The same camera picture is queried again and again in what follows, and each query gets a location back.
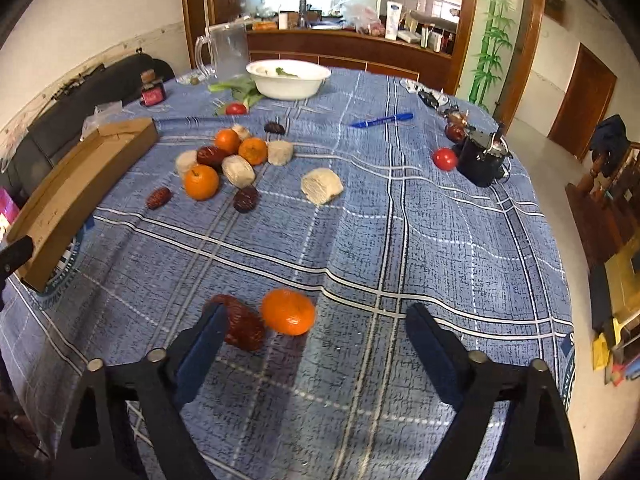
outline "bowl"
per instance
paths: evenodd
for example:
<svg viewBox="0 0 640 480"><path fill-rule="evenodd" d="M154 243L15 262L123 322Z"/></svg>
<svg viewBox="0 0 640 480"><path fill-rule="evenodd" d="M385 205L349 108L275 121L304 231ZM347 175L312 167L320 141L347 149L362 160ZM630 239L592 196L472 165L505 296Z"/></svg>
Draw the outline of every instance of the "bowl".
<svg viewBox="0 0 640 480"><path fill-rule="evenodd" d="M246 70L262 95L280 101L297 101L315 95L331 75L324 66L296 59L254 61Z"/></svg>

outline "dark dried date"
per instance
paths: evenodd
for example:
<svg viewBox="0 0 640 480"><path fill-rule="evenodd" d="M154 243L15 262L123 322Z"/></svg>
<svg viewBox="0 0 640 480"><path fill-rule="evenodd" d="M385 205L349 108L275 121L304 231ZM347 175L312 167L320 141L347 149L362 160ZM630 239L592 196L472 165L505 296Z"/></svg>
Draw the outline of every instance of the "dark dried date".
<svg viewBox="0 0 640 480"><path fill-rule="evenodd" d="M196 160L198 164L204 164L215 170L220 170L222 168L222 161L228 156L229 154L221 148L216 146L203 146L198 150Z"/></svg>
<svg viewBox="0 0 640 480"><path fill-rule="evenodd" d="M264 323L260 316L233 296L218 294L209 303L222 303L229 327L225 342L245 352L255 352L264 343Z"/></svg>
<svg viewBox="0 0 640 480"><path fill-rule="evenodd" d="M234 197L234 208L239 213L248 213L255 209L260 200L260 193L254 186L243 187Z"/></svg>
<svg viewBox="0 0 640 480"><path fill-rule="evenodd" d="M146 206L149 209L158 209L171 200L172 193L168 187L159 187L153 191L146 199Z"/></svg>
<svg viewBox="0 0 640 480"><path fill-rule="evenodd" d="M285 133L284 126L282 126L282 124L275 123L274 121L270 121L266 123L264 125L264 131L267 132L268 134L278 134L278 135L284 135Z"/></svg>

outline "cardboard tray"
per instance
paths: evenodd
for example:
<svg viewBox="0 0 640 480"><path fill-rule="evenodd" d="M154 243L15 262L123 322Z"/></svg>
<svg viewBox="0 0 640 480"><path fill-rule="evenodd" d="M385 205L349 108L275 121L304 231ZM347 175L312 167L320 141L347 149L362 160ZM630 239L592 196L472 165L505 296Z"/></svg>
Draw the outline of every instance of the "cardboard tray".
<svg viewBox="0 0 640 480"><path fill-rule="evenodd" d="M101 126L69 151L40 183L6 241L33 239L33 256L18 269L42 292L74 235L113 185L158 140L154 122L134 119Z"/></svg>

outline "pitcher handle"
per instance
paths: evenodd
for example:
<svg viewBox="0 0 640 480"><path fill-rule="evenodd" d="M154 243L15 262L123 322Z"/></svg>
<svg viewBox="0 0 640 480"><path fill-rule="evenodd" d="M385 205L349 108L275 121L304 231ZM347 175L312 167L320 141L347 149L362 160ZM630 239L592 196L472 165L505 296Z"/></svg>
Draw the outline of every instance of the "pitcher handle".
<svg viewBox="0 0 640 480"><path fill-rule="evenodd" d="M215 75L216 71L212 67L206 66L202 60L202 47L205 43L210 44L210 38L208 36L199 36L196 40L194 54L196 58L196 67L200 69L200 71L204 74L204 77L209 78Z"/></svg>

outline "cork stopper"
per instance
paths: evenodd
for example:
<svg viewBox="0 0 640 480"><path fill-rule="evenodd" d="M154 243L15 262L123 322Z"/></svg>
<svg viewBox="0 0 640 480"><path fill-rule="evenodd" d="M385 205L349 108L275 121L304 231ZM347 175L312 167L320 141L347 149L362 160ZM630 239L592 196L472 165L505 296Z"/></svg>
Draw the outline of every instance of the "cork stopper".
<svg viewBox="0 0 640 480"><path fill-rule="evenodd" d="M143 84L149 84L156 79L156 72L153 69L145 70L140 74L140 79L142 79Z"/></svg>

